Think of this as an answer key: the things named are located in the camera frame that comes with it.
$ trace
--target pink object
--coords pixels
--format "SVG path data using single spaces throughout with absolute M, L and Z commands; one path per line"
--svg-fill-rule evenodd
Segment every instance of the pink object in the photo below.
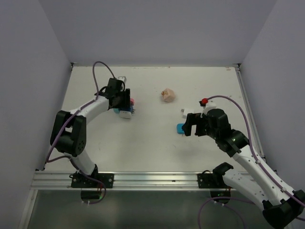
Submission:
M 168 102 L 168 103 L 172 102 L 176 98 L 175 93 L 173 92 L 173 90 L 171 90 L 169 88 L 166 88 L 164 91 L 162 91 L 161 95 L 163 97 L 163 100 Z
M 131 106 L 134 106 L 134 99 L 130 98 L 130 104 Z

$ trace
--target beige object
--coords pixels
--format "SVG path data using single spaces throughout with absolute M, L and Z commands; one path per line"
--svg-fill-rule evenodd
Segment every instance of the beige object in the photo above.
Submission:
M 168 103 L 172 102 L 176 98 L 175 93 L 173 92 L 173 90 L 171 90 L 169 88 L 166 88 L 164 91 L 162 91 L 161 95 L 163 97 L 163 100 L 168 102 Z

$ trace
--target white table surface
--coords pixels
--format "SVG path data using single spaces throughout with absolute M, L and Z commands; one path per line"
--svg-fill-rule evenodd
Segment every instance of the white table surface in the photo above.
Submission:
M 136 109 L 131 120 L 122 119 L 112 110 L 99 115 L 87 126 L 86 150 L 100 171 L 193 172 L 212 170 L 228 162 L 244 169 L 221 151 L 213 139 L 179 135 L 176 125 L 184 123 L 181 109 L 200 112 L 198 101 L 212 95 L 226 95 L 245 109 L 234 68 L 225 67 L 112 67 L 113 73 L 126 76 Z M 107 85 L 110 73 L 96 67 L 99 88 Z M 173 89 L 176 99 L 162 101 L 161 91 Z M 69 111 L 87 102 L 95 93 L 91 67 L 74 67 L 63 110 Z M 240 111 L 225 99 L 214 99 L 223 109 L 232 128 L 245 133 Z M 62 154 L 53 151 L 51 158 Z M 46 165 L 46 170 L 73 171 L 67 159 Z

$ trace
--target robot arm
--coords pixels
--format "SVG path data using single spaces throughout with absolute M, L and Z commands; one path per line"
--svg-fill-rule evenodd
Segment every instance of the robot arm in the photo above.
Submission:
M 67 124 L 55 145 L 55 148 L 71 158 L 72 164 L 85 175 L 95 176 L 98 173 L 97 166 L 89 158 L 86 146 L 86 125 L 101 113 L 111 109 L 130 108 L 130 89 L 125 89 L 125 77 L 120 79 L 110 78 L 108 85 L 103 87 L 97 96 L 90 102 L 71 111 L 59 111 L 56 115 L 53 131 L 51 134 L 51 145 L 62 129 L 64 123 L 73 114 L 77 113 Z
M 295 198 L 305 203 L 305 193 L 302 190 L 295 191 L 286 184 L 255 150 L 253 155 L 248 138 L 240 131 L 231 129 L 223 110 L 216 109 L 214 105 L 205 106 L 202 101 L 200 104 L 208 111 L 188 114 L 182 126 L 185 135 L 190 136 L 192 125 L 196 125 L 195 135 L 213 138 L 218 147 L 242 165 L 256 183 L 239 174 L 227 163 L 213 170 L 214 179 L 217 183 L 235 188 L 252 200 L 263 211 L 263 216 L 271 226 L 276 229 L 284 228 L 303 212 L 303 207 Z M 279 188 L 276 182 L 281 184 L 282 188 Z

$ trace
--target gray floor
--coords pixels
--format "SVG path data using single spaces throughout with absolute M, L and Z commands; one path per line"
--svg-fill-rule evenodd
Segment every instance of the gray floor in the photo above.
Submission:
M 109 191 L 104 201 L 87 206 L 80 191 L 39 191 L 29 229 L 196 229 L 207 192 Z M 237 192 L 232 196 L 242 197 Z M 271 229 L 256 206 L 237 201 L 249 229 Z M 229 209 L 210 202 L 201 213 L 203 229 L 242 229 Z

